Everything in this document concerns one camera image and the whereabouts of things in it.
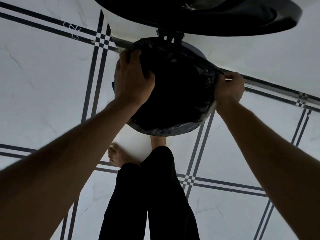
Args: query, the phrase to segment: hand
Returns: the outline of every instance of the hand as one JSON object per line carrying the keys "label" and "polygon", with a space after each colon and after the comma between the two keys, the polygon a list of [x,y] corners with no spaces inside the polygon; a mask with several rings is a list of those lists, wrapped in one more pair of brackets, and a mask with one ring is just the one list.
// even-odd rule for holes
{"label": "hand", "polygon": [[133,102],[139,106],[144,104],[155,87],[155,75],[148,71],[143,76],[139,56],[140,50],[131,53],[128,63],[128,51],[120,54],[114,73],[114,99]]}
{"label": "hand", "polygon": [[230,99],[239,102],[244,91],[245,81],[243,77],[238,72],[226,72],[218,77],[214,99],[217,101],[217,104]]}

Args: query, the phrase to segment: person's right arm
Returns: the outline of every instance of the person's right arm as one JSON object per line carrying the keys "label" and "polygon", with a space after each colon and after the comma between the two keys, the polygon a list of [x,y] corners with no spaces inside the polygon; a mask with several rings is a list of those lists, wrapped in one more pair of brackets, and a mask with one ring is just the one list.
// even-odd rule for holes
{"label": "person's right arm", "polygon": [[215,90],[218,114],[260,185],[297,237],[318,239],[320,161],[280,137],[239,104],[244,80],[236,72],[225,76],[219,77]]}

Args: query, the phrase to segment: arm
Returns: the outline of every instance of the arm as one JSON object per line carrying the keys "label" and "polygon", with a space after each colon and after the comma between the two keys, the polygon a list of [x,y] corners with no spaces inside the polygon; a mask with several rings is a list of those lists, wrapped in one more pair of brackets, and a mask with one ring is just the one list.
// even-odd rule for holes
{"label": "arm", "polygon": [[146,102],[154,75],[140,51],[120,55],[115,99],[87,120],[0,172],[0,239],[50,239],[121,128]]}
{"label": "arm", "polygon": [[299,239],[320,235],[320,162],[284,140],[238,101],[244,80],[238,73],[219,78],[217,112],[246,162]]}

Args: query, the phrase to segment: black trash bag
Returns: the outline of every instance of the black trash bag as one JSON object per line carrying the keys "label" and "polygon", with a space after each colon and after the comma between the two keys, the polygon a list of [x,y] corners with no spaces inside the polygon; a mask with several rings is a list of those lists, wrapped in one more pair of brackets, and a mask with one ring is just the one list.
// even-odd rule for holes
{"label": "black trash bag", "polygon": [[188,133],[205,122],[213,109],[218,67],[179,44],[158,37],[140,39],[129,47],[141,50],[143,74],[155,75],[154,89],[128,125],[154,136]]}

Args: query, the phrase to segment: forearm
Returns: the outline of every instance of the forearm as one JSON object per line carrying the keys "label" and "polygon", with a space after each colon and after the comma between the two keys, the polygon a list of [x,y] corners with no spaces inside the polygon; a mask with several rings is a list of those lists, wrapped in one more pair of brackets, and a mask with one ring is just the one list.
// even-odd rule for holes
{"label": "forearm", "polygon": [[1,171],[0,239],[49,239],[138,108],[114,100],[94,118]]}
{"label": "forearm", "polygon": [[314,239],[320,234],[319,161],[237,102],[226,100],[218,104],[217,111],[278,211],[300,239]]}

